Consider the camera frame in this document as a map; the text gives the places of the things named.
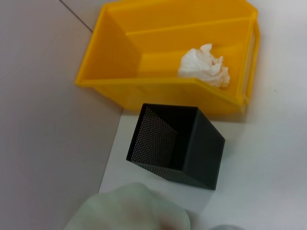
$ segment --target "black mesh container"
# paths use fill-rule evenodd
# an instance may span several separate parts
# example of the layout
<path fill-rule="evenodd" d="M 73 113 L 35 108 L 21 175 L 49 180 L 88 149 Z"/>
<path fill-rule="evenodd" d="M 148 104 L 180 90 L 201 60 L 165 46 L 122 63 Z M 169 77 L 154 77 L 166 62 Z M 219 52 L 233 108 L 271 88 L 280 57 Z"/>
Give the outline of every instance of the black mesh container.
<path fill-rule="evenodd" d="M 215 190 L 224 143 L 197 107 L 144 104 L 127 160 L 169 181 Z"/>

